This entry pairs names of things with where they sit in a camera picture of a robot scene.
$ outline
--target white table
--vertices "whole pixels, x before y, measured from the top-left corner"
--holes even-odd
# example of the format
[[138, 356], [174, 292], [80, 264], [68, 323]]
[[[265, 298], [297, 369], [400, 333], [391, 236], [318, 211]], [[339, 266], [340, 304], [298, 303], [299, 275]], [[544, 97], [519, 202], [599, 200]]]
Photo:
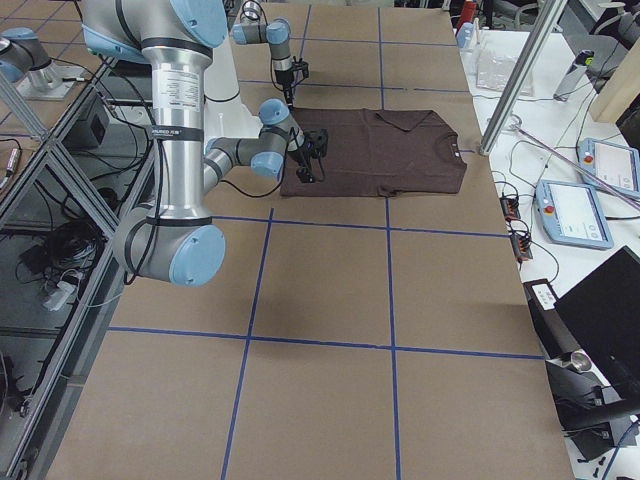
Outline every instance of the white table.
[[[526, 32], [497, 32], [484, 31], [483, 48], [492, 49], [500, 54], [518, 56], [526, 41]], [[463, 62], [469, 60], [469, 54], [462, 53]], [[586, 77], [578, 86], [584, 88], [574, 92], [566, 103], [557, 101], [524, 101], [534, 99], [551, 99], [553, 92], [560, 83], [566, 69], [571, 64], [574, 54], [565, 42], [561, 34], [552, 34], [542, 55], [536, 63], [533, 75], [533, 96], [521, 96], [517, 102], [514, 113], [523, 119], [523, 128], [535, 137], [551, 146], [575, 146], [580, 135], [583, 119], [584, 128], [580, 139], [593, 137], [605, 139], [619, 135], [619, 130], [614, 124], [594, 122], [585, 112], [588, 110], [595, 92], [588, 84]], [[467, 69], [469, 88], [474, 95], [474, 106], [478, 122], [482, 131], [486, 128], [487, 121], [493, 113], [498, 100], [480, 97], [499, 97], [500, 93], [476, 87], [476, 76], [472, 68]], [[496, 172], [496, 181], [506, 180], [513, 184], [521, 195], [520, 212], [523, 220], [531, 226], [533, 240], [548, 249], [558, 260], [559, 272], [553, 287], [559, 296], [564, 295], [575, 284], [598, 267], [602, 262], [618, 251], [622, 246], [629, 246], [634, 252], [640, 253], [640, 221], [609, 222], [615, 245], [610, 250], [592, 250], [587, 248], [567, 247], [551, 243], [543, 231], [538, 213], [531, 208], [532, 197], [522, 196], [532, 194], [533, 188], [509, 172], [510, 152], [514, 145], [524, 138], [514, 132], [505, 131], [500, 137], [490, 155], [492, 169]], [[610, 141], [625, 144], [622, 136], [615, 136]], [[575, 160], [575, 150], [560, 150], [568, 158]], [[551, 157], [546, 151], [527, 144], [516, 147], [513, 155], [512, 172], [524, 178], [532, 184], [537, 184], [540, 178], [581, 182], [579, 174], [562, 163], [555, 157]], [[504, 184], [496, 184], [498, 194], [503, 190]], [[511, 187], [505, 187], [505, 193], [513, 193]], [[631, 207], [624, 205], [620, 200], [605, 194], [598, 194], [603, 204], [605, 214], [614, 217], [627, 217], [638, 215]], [[540, 247], [533, 246], [534, 259], [524, 262], [520, 272], [523, 282], [539, 278], [551, 279], [556, 273], [556, 264], [549, 254]], [[575, 445], [567, 440], [567, 448], [572, 457], [572, 465], [576, 478], [593, 478], [592, 474], [597, 465], [597, 459], [589, 464], [578, 463], [580, 453]], [[600, 467], [600, 477], [604, 468]], [[615, 460], [613, 468], [607, 478], [614, 479], [617, 475], [626, 475], [632, 478], [640, 478], [640, 447], [627, 447], [621, 449]]]

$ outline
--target brown cloth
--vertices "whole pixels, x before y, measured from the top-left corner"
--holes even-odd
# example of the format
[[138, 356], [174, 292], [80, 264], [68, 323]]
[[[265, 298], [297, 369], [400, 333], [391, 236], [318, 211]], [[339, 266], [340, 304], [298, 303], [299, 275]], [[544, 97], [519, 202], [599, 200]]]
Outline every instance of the brown cloth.
[[[303, 130], [329, 132], [324, 182], [301, 183], [289, 160], [280, 194], [304, 197], [391, 197], [402, 192], [457, 193], [467, 165], [457, 133], [432, 110], [293, 112]], [[314, 175], [321, 177], [317, 160]]]

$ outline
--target black monitor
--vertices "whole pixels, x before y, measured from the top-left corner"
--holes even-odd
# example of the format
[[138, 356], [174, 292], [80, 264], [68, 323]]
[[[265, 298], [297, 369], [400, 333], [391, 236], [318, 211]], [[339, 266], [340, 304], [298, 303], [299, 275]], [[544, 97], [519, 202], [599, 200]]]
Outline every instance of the black monitor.
[[620, 397], [640, 398], [640, 258], [623, 247], [555, 308]]

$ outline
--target red object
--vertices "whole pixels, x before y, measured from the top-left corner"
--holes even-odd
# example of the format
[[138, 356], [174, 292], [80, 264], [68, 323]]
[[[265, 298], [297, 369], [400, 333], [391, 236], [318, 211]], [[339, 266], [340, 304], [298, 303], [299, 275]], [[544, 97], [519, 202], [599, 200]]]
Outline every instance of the red object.
[[466, 0], [464, 5], [462, 6], [462, 13], [460, 14], [460, 18], [458, 19], [458, 24], [456, 25], [456, 31], [460, 31], [460, 27], [467, 22], [473, 22], [473, 17], [476, 15], [476, 8], [478, 4], [473, 0]]

